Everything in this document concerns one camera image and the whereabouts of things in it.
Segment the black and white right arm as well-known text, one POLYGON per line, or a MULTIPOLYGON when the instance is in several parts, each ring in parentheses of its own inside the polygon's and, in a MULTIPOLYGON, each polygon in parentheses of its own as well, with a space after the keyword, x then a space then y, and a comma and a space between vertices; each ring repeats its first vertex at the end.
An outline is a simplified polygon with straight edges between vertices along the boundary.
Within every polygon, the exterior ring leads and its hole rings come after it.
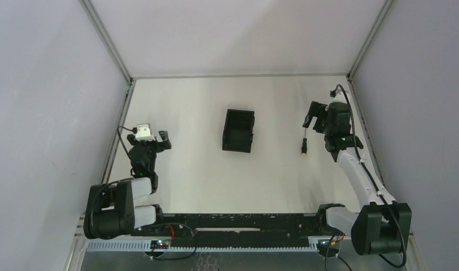
POLYGON ((325 149, 347 176, 361 209, 350 211, 344 204, 319 206, 317 216, 327 232, 349 235, 359 255, 383 255, 406 251, 412 211, 399 203, 366 165, 364 145, 351 132, 348 104, 312 101, 303 127, 324 135, 325 149))

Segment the black and yellow screwdriver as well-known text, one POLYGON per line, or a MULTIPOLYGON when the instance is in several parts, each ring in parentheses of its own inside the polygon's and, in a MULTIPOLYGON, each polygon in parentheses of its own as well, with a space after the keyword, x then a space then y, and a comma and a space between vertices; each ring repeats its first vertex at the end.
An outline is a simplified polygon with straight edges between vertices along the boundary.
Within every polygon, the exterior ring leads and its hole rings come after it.
POLYGON ((302 144, 301 144, 301 154, 303 156, 306 156, 307 154, 307 130, 308 128, 304 127, 304 134, 303 134, 303 141, 302 141, 302 144))

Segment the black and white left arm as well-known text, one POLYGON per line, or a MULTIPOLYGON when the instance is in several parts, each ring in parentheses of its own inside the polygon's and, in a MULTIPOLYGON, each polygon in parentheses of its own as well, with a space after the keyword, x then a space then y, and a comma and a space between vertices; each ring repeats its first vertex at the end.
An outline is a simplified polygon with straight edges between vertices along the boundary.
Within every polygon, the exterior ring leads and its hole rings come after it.
POLYGON ((161 215, 158 204, 137 207, 134 202, 158 189, 156 158, 172 147, 167 131, 160 131, 159 136, 161 139, 157 140, 148 128, 141 132, 133 129, 127 135, 131 148, 123 149, 130 161, 130 176, 90 187, 83 225, 85 237, 113 239, 158 220, 161 215))

